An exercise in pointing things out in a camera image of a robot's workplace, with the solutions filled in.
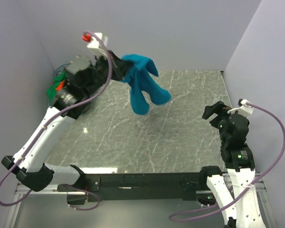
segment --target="green cloth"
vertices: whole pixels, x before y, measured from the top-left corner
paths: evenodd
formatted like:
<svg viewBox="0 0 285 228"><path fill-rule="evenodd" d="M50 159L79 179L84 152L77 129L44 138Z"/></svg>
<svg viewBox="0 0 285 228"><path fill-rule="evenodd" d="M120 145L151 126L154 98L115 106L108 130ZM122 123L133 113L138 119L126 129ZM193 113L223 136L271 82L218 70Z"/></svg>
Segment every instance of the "green cloth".
<svg viewBox="0 0 285 228"><path fill-rule="evenodd" d="M62 81L66 78L66 72L63 71L60 75L57 75L52 83L51 87L47 89L47 96L49 101L51 101L56 96L56 88L60 85Z"/></svg>

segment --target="blue cloth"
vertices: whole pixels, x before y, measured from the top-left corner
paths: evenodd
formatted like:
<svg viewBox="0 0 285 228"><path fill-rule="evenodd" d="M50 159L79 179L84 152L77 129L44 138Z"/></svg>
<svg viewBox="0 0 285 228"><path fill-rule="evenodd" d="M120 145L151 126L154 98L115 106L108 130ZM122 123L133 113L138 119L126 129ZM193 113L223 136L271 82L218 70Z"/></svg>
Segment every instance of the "blue cloth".
<svg viewBox="0 0 285 228"><path fill-rule="evenodd" d="M147 92L151 101L156 105L162 105L170 101L170 93L156 84L149 74L158 76L156 66L151 59L133 54L124 56L122 60L134 63L134 66L125 75L122 82L128 83L131 87L130 101L136 114L146 115L149 111L150 105L146 102L142 91Z"/></svg>

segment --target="white wall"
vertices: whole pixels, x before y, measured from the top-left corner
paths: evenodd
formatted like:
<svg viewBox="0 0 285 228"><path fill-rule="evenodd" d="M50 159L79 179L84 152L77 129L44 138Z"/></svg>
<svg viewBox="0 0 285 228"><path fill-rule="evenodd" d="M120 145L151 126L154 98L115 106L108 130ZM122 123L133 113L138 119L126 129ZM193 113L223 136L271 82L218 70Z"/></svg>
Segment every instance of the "white wall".
<svg viewBox="0 0 285 228"><path fill-rule="evenodd" d="M89 54L84 30L160 69L224 70L261 0L17 0L54 67Z"/></svg>
<svg viewBox="0 0 285 228"><path fill-rule="evenodd" d="M263 0L224 73L233 105L251 100L276 114L285 125L285 0ZM248 143L264 171L282 146L282 132L260 111L251 121ZM279 228L285 228L285 155L264 177Z"/></svg>
<svg viewBox="0 0 285 228"><path fill-rule="evenodd" d="M53 67L37 36L14 0L0 0L0 179L5 155L13 155L27 141L46 110L46 88ZM0 198L11 202L16 188L11 175ZM0 228L9 208L0 206Z"/></svg>

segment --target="marble tabletop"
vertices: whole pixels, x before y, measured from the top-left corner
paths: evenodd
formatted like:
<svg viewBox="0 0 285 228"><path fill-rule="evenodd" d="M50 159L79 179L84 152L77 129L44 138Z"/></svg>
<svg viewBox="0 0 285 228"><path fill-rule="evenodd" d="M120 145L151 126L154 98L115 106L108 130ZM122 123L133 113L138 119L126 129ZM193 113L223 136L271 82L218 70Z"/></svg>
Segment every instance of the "marble tabletop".
<svg viewBox="0 0 285 228"><path fill-rule="evenodd" d="M168 104L151 104L147 115L136 115L129 86L112 81L66 129L46 162L117 173L199 172L207 165L223 169L218 130L201 118L206 105L218 100L230 105L221 73L163 70L154 79L170 91Z"/></svg>

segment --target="cloth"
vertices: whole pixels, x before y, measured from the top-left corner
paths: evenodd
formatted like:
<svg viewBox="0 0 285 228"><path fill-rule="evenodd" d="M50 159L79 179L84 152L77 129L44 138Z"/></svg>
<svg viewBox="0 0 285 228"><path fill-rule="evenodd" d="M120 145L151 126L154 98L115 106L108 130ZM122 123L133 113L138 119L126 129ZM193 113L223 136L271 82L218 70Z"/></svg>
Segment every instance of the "cloth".
<svg viewBox="0 0 285 228"><path fill-rule="evenodd" d="M55 77L53 84L49 89L47 89L47 96L49 101L51 101L56 96L56 92L62 88L65 78L66 78L65 71L63 71L61 75L57 75Z"/></svg>
<svg viewBox="0 0 285 228"><path fill-rule="evenodd" d="M159 76L153 60L135 54L126 55L122 57L122 60L134 63L134 66L122 80L122 82L128 83L131 87L130 101L134 113L145 115L149 111L150 105L146 102L142 91L150 95L151 101L155 105L162 105L171 100L170 93L156 84L149 74Z"/></svg>

